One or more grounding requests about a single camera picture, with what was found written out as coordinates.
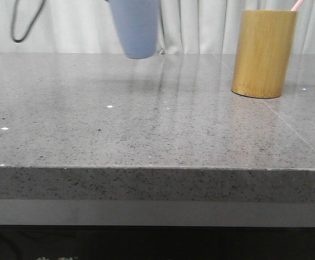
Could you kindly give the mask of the bamboo cylinder cup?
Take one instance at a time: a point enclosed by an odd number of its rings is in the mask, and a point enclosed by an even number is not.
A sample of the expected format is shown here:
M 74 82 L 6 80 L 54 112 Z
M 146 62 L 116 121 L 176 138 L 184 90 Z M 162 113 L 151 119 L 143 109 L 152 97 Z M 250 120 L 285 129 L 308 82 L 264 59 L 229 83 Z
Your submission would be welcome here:
M 260 99 L 282 95 L 296 22 L 295 11 L 242 12 L 232 92 Z

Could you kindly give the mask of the blue plastic cup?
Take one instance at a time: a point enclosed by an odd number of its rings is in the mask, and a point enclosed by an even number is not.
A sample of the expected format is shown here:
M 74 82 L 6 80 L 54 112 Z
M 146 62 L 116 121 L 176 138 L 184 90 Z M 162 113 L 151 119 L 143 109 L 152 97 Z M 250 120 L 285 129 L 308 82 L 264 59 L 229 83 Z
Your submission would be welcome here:
M 158 38 L 160 1 L 109 1 L 115 28 L 126 56 L 154 55 Z

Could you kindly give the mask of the pink chopstick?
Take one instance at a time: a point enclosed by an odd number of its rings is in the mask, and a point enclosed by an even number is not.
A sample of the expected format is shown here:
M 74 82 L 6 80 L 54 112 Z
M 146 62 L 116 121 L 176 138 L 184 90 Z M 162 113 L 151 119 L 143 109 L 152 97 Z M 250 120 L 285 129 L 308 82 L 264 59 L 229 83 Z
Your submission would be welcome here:
M 293 7 L 291 8 L 291 11 L 297 11 L 299 7 L 303 4 L 304 0 L 297 0 Z

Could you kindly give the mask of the grey-white curtain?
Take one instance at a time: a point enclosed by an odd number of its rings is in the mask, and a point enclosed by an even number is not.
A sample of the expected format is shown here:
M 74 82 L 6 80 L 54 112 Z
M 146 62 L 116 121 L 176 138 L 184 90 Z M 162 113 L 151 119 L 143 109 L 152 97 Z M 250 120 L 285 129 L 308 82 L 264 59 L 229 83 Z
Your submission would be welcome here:
M 234 54 L 241 12 L 289 10 L 294 1 L 162 1 L 157 51 Z M 0 1 L 0 52 L 121 54 L 106 1 Z M 295 54 L 315 54 L 315 1 L 298 10 Z

